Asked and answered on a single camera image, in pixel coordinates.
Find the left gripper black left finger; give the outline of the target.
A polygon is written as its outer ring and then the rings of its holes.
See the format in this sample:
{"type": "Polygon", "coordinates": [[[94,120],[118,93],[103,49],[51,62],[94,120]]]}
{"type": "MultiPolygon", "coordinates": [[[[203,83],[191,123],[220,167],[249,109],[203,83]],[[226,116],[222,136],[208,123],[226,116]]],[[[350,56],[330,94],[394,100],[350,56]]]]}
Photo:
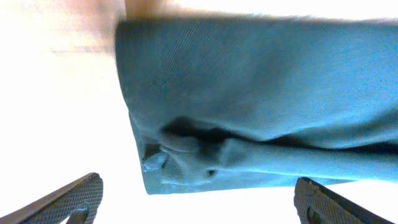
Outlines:
{"type": "Polygon", "coordinates": [[[1,224],[93,224],[103,198],[103,180],[92,172],[1,217],[1,224]]]}

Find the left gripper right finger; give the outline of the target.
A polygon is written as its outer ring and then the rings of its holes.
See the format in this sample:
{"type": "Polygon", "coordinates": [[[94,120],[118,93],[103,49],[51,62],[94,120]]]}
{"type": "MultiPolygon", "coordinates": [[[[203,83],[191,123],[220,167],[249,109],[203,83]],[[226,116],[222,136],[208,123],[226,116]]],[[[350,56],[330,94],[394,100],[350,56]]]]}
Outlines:
{"type": "Polygon", "coordinates": [[[295,185],[301,224],[394,224],[307,177],[295,185]]]}

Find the black t-shirt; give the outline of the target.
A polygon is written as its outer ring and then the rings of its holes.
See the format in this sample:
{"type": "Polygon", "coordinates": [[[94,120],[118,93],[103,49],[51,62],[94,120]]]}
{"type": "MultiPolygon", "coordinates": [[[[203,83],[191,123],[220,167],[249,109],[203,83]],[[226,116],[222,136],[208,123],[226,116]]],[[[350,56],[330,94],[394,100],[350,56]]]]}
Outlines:
{"type": "Polygon", "coordinates": [[[146,192],[397,181],[397,27],[246,18],[117,25],[146,192]]]}

